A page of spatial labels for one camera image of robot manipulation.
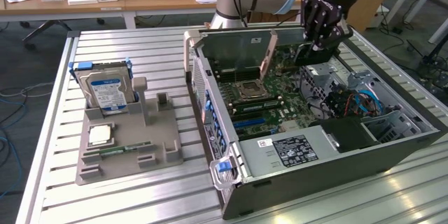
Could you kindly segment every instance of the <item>office chair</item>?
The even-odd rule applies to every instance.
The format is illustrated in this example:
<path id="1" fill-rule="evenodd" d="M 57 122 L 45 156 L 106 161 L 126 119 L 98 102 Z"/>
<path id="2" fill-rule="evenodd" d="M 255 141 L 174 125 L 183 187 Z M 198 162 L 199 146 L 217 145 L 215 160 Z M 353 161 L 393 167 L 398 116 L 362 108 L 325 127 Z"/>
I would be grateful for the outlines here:
<path id="1" fill-rule="evenodd" d="M 97 18 L 95 19 L 95 22 L 99 24 L 99 25 L 103 25 L 103 19 L 101 18 Z M 47 20 L 45 21 L 41 26 L 33 30 L 27 35 L 26 37 L 21 40 L 22 41 L 22 45 L 25 47 L 25 49 L 27 50 L 34 50 L 35 49 L 35 45 L 29 43 L 29 40 L 31 38 L 34 38 L 38 34 L 41 34 L 51 25 L 59 25 L 61 27 L 65 28 L 66 31 L 71 31 L 71 29 L 69 28 L 69 26 L 65 24 L 63 21 L 61 20 Z M 23 28 L 27 28 L 29 27 L 29 23 L 27 22 L 19 22 L 19 26 L 23 27 Z"/>

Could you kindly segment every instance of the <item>hard drive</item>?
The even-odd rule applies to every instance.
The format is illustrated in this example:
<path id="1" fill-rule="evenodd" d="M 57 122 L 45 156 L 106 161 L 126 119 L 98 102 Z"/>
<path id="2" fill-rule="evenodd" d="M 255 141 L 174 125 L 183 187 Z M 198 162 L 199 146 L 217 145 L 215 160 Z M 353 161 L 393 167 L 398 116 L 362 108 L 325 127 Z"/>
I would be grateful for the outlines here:
<path id="1" fill-rule="evenodd" d="M 131 90 L 130 61 L 91 63 L 70 62 L 69 72 L 78 83 L 87 108 L 101 108 L 103 115 L 127 111 L 126 105 L 135 101 Z"/>

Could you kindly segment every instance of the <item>floor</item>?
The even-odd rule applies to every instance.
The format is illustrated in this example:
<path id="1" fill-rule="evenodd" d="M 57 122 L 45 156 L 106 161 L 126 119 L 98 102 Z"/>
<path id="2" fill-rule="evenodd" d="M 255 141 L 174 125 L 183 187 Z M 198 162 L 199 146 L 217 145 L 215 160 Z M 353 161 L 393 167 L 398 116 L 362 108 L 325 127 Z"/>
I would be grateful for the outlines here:
<path id="1" fill-rule="evenodd" d="M 395 0 L 385 0 L 385 7 L 390 8 Z M 413 0 L 407 0 L 401 8 L 398 15 L 402 15 L 410 5 Z M 169 26 L 185 26 L 185 25 L 199 25 L 203 22 L 211 20 L 213 14 L 201 15 L 170 15 L 154 16 L 146 19 L 141 19 L 139 25 L 137 27 L 150 27 L 154 25 L 169 27 Z M 411 25 L 414 30 L 403 29 L 399 37 L 402 39 L 413 39 L 422 42 L 423 47 L 430 50 L 433 45 L 425 42 L 431 33 L 437 30 L 438 26 L 442 24 L 448 17 L 448 10 L 438 5 L 427 2 L 415 16 Z M 85 19 L 82 21 L 69 20 L 66 24 L 73 30 L 109 30 L 109 29 L 123 29 L 123 20 L 121 18 L 105 18 L 105 24 L 98 25 L 94 19 Z M 399 17 L 391 21 L 389 27 L 398 23 Z M 31 27 L 35 28 L 41 22 L 30 22 Z M 34 51 L 27 51 L 22 48 L 21 38 L 30 31 L 19 27 L 18 23 L 9 23 L 5 30 L 0 32 L 0 48 L 1 62 L 0 64 L 0 90 L 3 88 L 22 88 L 33 84 L 50 82 L 54 79 L 57 66 L 59 61 L 59 55 L 63 48 L 63 38 L 65 30 L 58 27 L 50 27 L 43 34 L 33 39 L 37 49 Z M 367 41 L 379 49 L 385 49 L 399 43 L 398 39 L 383 35 L 377 29 L 367 29 L 362 35 L 366 37 Z M 407 64 L 411 59 L 415 59 L 418 55 L 415 52 L 407 52 L 407 45 L 403 44 L 387 50 L 387 55 L 390 55 L 399 64 L 410 67 Z M 439 53 L 441 57 L 448 56 L 448 45 L 445 45 L 443 50 Z M 50 91 L 50 86 L 37 88 L 30 94 L 39 94 Z M 7 99 L 11 102 L 22 102 L 23 97 L 14 97 Z M 21 191 L 23 190 L 23 185 L 26 181 L 26 176 L 29 173 L 29 168 L 31 164 L 31 158 L 34 154 L 34 147 L 37 144 L 39 128 L 45 117 L 46 105 L 49 96 L 38 98 L 27 98 L 26 100 L 26 115 L 22 119 L 11 126 L 5 129 L 7 134 L 7 139 L 13 142 L 19 161 L 22 166 L 22 177 L 19 184 L 13 189 L 14 194 L 3 196 L 0 199 L 0 223 L 13 223 L 18 211 Z M 2 119 L 14 109 L 17 105 L 10 105 L 0 102 L 0 119 Z M 14 118 L 10 118 L 6 123 L 13 122 L 19 116 L 19 113 Z M 5 151 L 0 152 L 0 161 L 5 157 Z M 7 187 L 17 180 L 17 163 L 10 156 L 5 165 L 0 168 L 0 194 L 7 189 Z"/>

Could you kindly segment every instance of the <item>blue hard drive label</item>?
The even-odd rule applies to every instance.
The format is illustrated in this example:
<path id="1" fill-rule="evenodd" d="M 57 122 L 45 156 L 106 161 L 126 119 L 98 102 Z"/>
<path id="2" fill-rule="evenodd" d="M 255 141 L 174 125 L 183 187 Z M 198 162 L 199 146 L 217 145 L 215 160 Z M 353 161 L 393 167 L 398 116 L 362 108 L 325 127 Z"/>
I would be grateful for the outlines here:
<path id="1" fill-rule="evenodd" d="M 289 137 L 271 143 L 285 167 L 318 159 L 303 135 Z"/>
<path id="2" fill-rule="evenodd" d="M 99 108 L 105 111 L 119 110 L 126 106 L 123 93 L 119 91 L 119 79 L 90 82 L 94 97 Z"/>

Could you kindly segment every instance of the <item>slotted aluminum surface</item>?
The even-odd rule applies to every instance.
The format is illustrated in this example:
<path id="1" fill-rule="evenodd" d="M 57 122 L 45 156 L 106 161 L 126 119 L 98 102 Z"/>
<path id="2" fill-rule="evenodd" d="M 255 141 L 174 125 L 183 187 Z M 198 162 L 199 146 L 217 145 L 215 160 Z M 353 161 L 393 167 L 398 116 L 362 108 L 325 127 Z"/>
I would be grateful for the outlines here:
<path id="1" fill-rule="evenodd" d="M 89 185 L 73 183 L 85 100 L 61 62 L 53 119 L 47 120 L 49 126 L 38 140 L 38 146 L 43 148 L 41 153 L 35 153 L 31 167 L 30 180 L 34 176 L 35 181 L 27 181 L 17 223 L 445 223 L 445 138 L 382 174 L 242 218 L 221 220 L 182 72 L 182 34 L 185 30 L 198 28 L 202 27 L 86 31 L 78 38 L 66 40 L 62 61 L 107 62 L 129 57 L 134 76 L 147 79 L 146 97 L 153 97 L 159 91 L 169 93 L 185 162 L 179 166 Z M 351 41 L 448 124 L 442 104 L 358 34 Z M 350 67 L 363 69 L 342 45 L 339 49 L 341 58 Z"/>

